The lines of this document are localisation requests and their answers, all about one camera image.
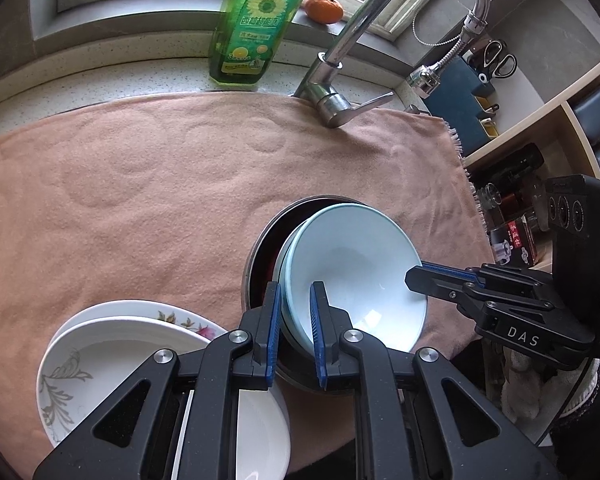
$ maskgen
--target sunflower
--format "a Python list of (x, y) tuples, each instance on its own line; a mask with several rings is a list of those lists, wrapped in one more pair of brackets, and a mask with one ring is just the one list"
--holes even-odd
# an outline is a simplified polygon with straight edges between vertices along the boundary
[(247, 9), (255, 18), (276, 18), (286, 10), (286, 0), (248, 0)]

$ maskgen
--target chrome faucet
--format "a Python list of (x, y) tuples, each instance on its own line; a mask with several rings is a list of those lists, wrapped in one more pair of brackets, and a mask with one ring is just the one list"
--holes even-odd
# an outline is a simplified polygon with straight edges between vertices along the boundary
[[(348, 123), (354, 117), (367, 110), (387, 104), (394, 98), (394, 93), (381, 95), (364, 104), (354, 106), (331, 85), (333, 79), (342, 68), (342, 60), (369, 25), (391, 0), (365, 0), (358, 11), (347, 22), (331, 48), (318, 54), (318, 59), (308, 70), (295, 97), (305, 98), (314, 104), (324, 124), (337, 128)], [(460, 38), (451, 50), (438, 62), (430, 66), (421, 66), (408, 77), (409, 85), (419, 97), (427, 98), (440, 84), (440, 73), (451, 60), (484, 31), (489, 12), (490, 0), (475, 0), (474, 9), (464, 19)]]

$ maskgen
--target faucet head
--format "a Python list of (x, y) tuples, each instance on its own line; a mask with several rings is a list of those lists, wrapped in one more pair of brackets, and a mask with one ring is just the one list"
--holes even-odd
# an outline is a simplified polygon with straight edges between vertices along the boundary
[(407, 78), (409, 86), (421, 99), (426, 99), (440, 85), (440, 76), (430, 67), (422, 65)]

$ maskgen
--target brown fabric mat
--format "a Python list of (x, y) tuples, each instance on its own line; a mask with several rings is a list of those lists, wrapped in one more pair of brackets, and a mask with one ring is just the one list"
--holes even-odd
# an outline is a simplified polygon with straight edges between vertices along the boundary
[[(299, 198), (383, 211), (420, 257), (493, 261), (445, 123), (373, 110), (329, 130), (294, 98), (150, 96), (82, 108), (0, 137), (0, 451), (24, 479), (49, 453), (35, 397), (55, 330), (103, 301), (187, 308), (230, 330), (258, 234)], [(474, 338), (429, 301), (420, 344), (452, 357)], [(353, 437), (349, 397), (285, 388), (296, 470)]]

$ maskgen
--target black cable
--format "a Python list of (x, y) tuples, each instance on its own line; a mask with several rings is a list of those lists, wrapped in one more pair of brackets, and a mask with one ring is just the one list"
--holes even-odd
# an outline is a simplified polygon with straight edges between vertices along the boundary
[(564, 409), (571, 402), (571, 399), (573, 399), (573, 396), (575, 395), (578, 387), (580, 386), (580, 383), (584, 379), (584, 376), (587, 374), (587, 371), (589, 370), (589, 367), (591, 366), (591, 363), (593, 362), (593, 359), (595, 359), (595, 358), (590, 357), (589, 359), (587, 359), (587, 363), (584, 365), (584, 368), (582, 369), (582, 372), (580, 373), (580, 376), (578, 377), (578, 380), (573, 385), (573, 388), (571, 388), (571, 391), (569, 392), (569, 395), (567, 395), (567, 398), (564, 399), (564, 402), (562, 403), (562, 406), (560, 406), (560, 409), (555, 413), (554, 418), (552, 418), (552, 420), (549, 423), (549, 425), (542, 432), (542, 435), (540, 435), (540, 438), (538, 440), (536, 440), (536, 447), (540, 446), (540, 444), (542, 444), (542, 441), (544, 440), (544, 438), (549, 433), (549, 430), (551, 430), (551, 428), (555, 424), (555, 421), (558, 420), (558, 418), (560, 418), (560, 416), (562, 415), (562, 412), (564, 411)]

